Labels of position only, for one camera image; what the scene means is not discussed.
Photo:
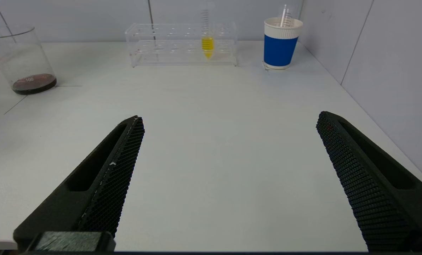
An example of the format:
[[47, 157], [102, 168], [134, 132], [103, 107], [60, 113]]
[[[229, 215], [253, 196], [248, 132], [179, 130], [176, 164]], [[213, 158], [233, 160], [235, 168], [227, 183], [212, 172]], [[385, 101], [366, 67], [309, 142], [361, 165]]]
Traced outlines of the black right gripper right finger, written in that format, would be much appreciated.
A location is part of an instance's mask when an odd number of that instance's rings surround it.
[[370, 252], [422, 252], [422, 181], [349, 121], [316, 124]]

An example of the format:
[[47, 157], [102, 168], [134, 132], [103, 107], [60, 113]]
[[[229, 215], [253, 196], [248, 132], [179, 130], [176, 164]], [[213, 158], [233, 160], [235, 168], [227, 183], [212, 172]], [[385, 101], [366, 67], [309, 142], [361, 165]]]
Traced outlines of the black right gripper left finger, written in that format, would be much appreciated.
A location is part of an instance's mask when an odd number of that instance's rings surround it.
[[119, 123], [14, 230], [19, 251], [46, 231], [115, 236], [145, 129], [135, 115]]

